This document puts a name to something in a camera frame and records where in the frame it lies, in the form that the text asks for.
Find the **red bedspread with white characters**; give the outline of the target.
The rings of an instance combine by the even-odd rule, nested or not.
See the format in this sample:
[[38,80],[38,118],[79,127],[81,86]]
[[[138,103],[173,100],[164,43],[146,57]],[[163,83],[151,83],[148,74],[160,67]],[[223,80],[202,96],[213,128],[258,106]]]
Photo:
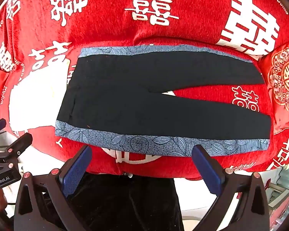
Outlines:
[[[0,6],[0,119],[15,136],[66,161],[86,143],[55,134],[55,123],[83,48],[191,45],[258,62],[289,42],[289,14],[279,0],[5,0]],[[267,85],[223,85],[174,94],[246,105],[271,118],[265,151],[213,156],[224,168],[264,172],[289,164],[289,129],[274,134]],[[151,155],[90,145],[89,172],[198,180],[191,156]]]

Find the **red embroidered pillow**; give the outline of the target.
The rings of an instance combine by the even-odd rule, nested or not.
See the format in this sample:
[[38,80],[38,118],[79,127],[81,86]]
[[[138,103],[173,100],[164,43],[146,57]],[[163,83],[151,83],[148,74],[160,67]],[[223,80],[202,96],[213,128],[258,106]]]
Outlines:
[[260,58],[273,109],[274,134],[289,129],[289,42]]

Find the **black pants with blue trim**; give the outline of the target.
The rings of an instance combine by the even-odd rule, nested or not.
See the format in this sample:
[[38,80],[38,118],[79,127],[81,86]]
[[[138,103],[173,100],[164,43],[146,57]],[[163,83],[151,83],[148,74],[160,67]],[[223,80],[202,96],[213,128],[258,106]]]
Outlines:
[[189,157],[265,151],[271,118],[246,105],[176,96],[223,85],[263,85],[247,59],[191,45],[91,47],[80,51],[55,134],[101,148]]

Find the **person's dark trousers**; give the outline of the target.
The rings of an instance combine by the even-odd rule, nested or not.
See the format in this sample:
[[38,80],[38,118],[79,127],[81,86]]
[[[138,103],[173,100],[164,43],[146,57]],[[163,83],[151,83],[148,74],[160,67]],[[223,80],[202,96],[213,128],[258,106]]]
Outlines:
[[90,230],[183,230],[172,178],[85,173],[68,197]]

